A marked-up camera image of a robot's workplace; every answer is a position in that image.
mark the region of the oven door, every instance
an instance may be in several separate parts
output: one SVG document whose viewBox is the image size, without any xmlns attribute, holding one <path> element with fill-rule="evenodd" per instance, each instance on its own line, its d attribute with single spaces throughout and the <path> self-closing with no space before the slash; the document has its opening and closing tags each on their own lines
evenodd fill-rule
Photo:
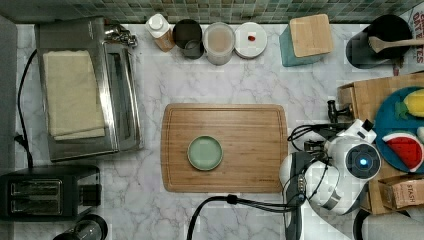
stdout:
<svg viewBox="0 0 424 240">
<path fill-rule="evenodd" d="M 118 149 L 138 149 L 141 147 L 141 131 L 130 53 L 122 44 L 105 42 L 103 46 Z"/>
</svg>

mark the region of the marble surface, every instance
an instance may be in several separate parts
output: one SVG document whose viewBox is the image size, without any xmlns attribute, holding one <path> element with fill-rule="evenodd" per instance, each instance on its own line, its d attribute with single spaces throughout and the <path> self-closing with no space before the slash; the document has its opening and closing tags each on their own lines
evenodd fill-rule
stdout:
<svg viewBox="0 0 424 240">
<path fill-rule="evenodd" d="M 145 147 L 138 152 L 78 160 L 97 164 L 102 172 L 103 202 L 98 213 L 109 224 L 107 239 L 185 239 L 197 206 L 220 194 L 171 193 L 163 187 L 160 168 L 160 132 L 169 103 L 274 103 L 284 107 L 289 132 L 305 123 L 327 122 L 327 100 L 336 98 L 338 86 L 357 80 L 392 76 L 391 67 L 359 70 L 345 57 L 347 41 L 362 25 L 332 25 L 334 51 L 313 65 L 281 65 L 279 35 L 286 25 L 265 25 L 268 47 L 256 59 L 236 54 L 223 66 L 203 56 L 186 60 L 178 47 L 161 52 L 143 25 L 129 25 L 139 46 L 132 51 L 139 113 Z M 18 25 L 18 79 L 35 49 L 33 26 Z M 41 101 L 37 60 L 23 91 L 23 111 L 35 165 L 50 163 Z M 26 167 L 23 149 L 16 147 L 17 168 Z M 239 194 L 259 201 L 279 202 L 281 194 Z M 332 222 L 342 229 L 346 216 Z M 15 223 L 15 239 L 52 239 L 72 223 Z M 201 212 L 193 239 L 285 239 L 282 215 L 243 206 L 210 203 Z"/>
</svg>

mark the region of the white container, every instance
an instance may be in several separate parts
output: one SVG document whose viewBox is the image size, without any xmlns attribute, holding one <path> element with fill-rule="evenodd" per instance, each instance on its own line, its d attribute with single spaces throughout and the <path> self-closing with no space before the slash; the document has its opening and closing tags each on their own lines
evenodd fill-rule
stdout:
<svg viewBox="0 0 424 240">
<path fill-rule="evenodd" d="M 242 58 L 252 59 L 259 56 L 267 43 L 266 32 L 257 23 L 247 22 L 236 30 L 235 52 Z"/>
<path fill-rule="evenodd" d="M 152 16 L 147 21 L 146 28 L 162 51 L 168 52 L 175 46 L 171 27 L 161 14 L 158 13 Z"/>
<path fill-rule="evenodd" d="M 233 56 L 236 37 L 233 29 L 225 23 L 210 25 L 204 34 L 206 57 L 212 64 L 224 65 Z"/>
</svg>

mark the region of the toaster oven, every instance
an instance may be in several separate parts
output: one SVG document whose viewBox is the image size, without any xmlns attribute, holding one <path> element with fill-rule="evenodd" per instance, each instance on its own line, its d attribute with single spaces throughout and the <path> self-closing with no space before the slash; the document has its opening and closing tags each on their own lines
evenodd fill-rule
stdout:
<svg viewBox="0 0 424 240">
<path fill-rule="evenodd" d="M 142 133 L 129 51 L 137 45 L 135 36 L 120 25 L 108 25 L 102 17 L 37 25 L 35 35 L 46 121 L 49 106 L 43 55 L 51 51 L 83 50 L 91 58 L 105 122 L 102 137 L 57 140 L 48 134 L 50 160 L 57 162 L 141 148 Z"/>
</svg>

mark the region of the yellow object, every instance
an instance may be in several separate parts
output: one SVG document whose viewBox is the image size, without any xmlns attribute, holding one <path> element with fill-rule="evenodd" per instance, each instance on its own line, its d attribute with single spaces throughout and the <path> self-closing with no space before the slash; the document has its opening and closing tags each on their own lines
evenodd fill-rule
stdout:
<svg viewBox="0 0 424 240">
<path fill-rule="evenodd" d="M 403 102 L 408 107 L 409 114 L 424 117 L 424 89 L 410 93 Z"/>
</svg>

